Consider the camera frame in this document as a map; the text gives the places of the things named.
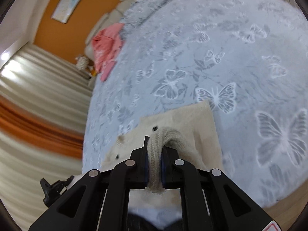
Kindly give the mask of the butterfly patterned grey bedspread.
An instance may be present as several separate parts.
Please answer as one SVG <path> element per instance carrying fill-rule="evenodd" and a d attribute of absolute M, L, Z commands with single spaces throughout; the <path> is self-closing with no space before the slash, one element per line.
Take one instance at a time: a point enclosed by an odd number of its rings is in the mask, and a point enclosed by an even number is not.
<path fill-rule="evenodd" d="M 97 80 L 83 169 L 141 117 L 208 100 L 227 174 L 262 207 L 307 179 L 307 19 L 282 0 L 172 0 Z"/>

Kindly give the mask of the pink folded clothes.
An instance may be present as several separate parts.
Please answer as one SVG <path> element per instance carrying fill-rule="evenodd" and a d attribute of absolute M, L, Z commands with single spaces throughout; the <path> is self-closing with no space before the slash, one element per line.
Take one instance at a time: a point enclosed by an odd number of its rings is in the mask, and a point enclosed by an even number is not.
<path fill-rule="evenodd" d="M 99 31 L 92 38 L 94 67 L 102 82 L 107 80 L 122 49 L 124 41 L 121 39 L 120 31 L 123 27 L 123 23 L 114 23 Z"/>

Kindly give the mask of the cream padded headboard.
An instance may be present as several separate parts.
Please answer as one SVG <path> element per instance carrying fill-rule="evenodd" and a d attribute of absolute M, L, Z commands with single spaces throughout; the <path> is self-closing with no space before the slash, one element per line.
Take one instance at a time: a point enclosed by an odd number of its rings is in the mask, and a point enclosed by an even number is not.
<path fill-rule="evenodd" d="M 94 61 L 94 53 L 92 49 L 92 38 L 102 29 L 114 24 L 118 23 L 123 17 L 124 12 L 126 12 L 131 4 L 136 0 L 119 0 L 119 3 L 112 11 L 105 13 L 94 25 L 92 30 L 89 32 L 88 37 L 85 40 L 85 49 L 84 54 L 88 59 Z"/>

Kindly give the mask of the plush toy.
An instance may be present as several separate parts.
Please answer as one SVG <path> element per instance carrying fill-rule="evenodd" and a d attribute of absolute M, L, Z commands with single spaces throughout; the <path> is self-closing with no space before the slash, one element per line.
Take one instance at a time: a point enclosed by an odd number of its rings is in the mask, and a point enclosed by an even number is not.
<path fill-rule="evenodd" d="M 91 73 L 93 70 L 93 62 L 84 55 L 78 55 L 76 58 L 76 68 L 79 71 L 84 71 L 87 73 Z"/>

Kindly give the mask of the cream and orange curtain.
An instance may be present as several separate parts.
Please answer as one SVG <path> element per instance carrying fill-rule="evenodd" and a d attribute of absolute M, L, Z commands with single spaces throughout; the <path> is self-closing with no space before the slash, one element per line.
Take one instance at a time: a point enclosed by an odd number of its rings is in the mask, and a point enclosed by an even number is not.
<path fill-rule="evenodd" d="M 46 210 L 40 180 L 82 170 L 86 74 L 28 43 L 1 68 L 1 200 L 22 230 Z"/>

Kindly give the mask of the butterfly patterned pillow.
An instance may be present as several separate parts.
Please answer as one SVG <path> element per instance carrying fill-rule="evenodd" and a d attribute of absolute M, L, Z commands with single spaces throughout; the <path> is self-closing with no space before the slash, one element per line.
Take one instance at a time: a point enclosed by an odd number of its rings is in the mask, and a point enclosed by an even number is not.
<path fill-rule="evenodd" d="M 150 16 L 171 0 L 135 0 L 130 7 L 124 11 L 120 23 L 124 26 L 120 36 L 125 40 L 138 27 L 140 27 Z"/>

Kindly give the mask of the beige knitted sweater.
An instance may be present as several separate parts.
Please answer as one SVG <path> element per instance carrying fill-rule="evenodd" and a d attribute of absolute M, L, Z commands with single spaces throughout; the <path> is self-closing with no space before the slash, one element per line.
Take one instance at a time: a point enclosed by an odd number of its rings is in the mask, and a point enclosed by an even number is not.
<path fill-rule="evenodd" d="M 150 137 L 147 148 L 148 188 L 152 192 L 162 191 L 160 162 L 163 146 L 177 150 L 180 159 L 190 162 L 198 169 L 223 169 L 222 151 L 207 100 L 142 117 L 136 128 L 117 136 L 101 163 L 102 170 L 113 169 L 119 162 L 127 160 L 134 149 L 143 146 L 146 136 Z"/>

